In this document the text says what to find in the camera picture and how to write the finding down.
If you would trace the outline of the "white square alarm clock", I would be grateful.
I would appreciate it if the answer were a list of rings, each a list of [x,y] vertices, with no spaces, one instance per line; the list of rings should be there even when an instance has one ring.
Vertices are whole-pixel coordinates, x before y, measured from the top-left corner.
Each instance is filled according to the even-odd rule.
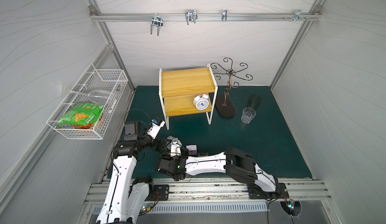
[[[197,146],[196,145],[187,145],[186,149],[188,150],[189,156],[195,156],[198,154]]]

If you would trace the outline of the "white twin-bell alarm clock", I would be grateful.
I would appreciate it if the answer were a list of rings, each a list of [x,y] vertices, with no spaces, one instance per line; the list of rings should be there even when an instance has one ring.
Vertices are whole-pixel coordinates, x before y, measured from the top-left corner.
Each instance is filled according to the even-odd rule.
[[[194,105],[197,110],[205,110],[209,107],[209,95],[198,94],[194,97]]]

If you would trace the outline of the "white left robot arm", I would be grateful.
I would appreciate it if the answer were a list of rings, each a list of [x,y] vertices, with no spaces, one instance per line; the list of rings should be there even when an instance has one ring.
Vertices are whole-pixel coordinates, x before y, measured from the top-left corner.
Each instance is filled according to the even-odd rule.
[[[112,176],[97,224],[135,224],[145,199],[154,187],[151,177],[138,178],[131,186],[131,179],[141,151],[153,148],[158,151],[157,134],[165,121],[155,118],[147,133],[136,140],[121,137],[111,153]]]

